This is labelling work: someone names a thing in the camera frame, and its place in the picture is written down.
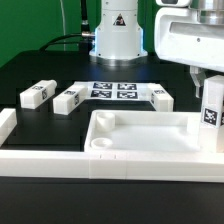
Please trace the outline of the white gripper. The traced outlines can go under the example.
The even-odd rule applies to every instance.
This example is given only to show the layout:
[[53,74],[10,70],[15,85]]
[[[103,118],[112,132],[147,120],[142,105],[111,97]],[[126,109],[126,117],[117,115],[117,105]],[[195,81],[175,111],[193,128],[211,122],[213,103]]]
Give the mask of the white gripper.
[[205,69],[224,72],[224,0],[156,3],[155,52],[160,59],[190,65],[195,96],[201,98]]

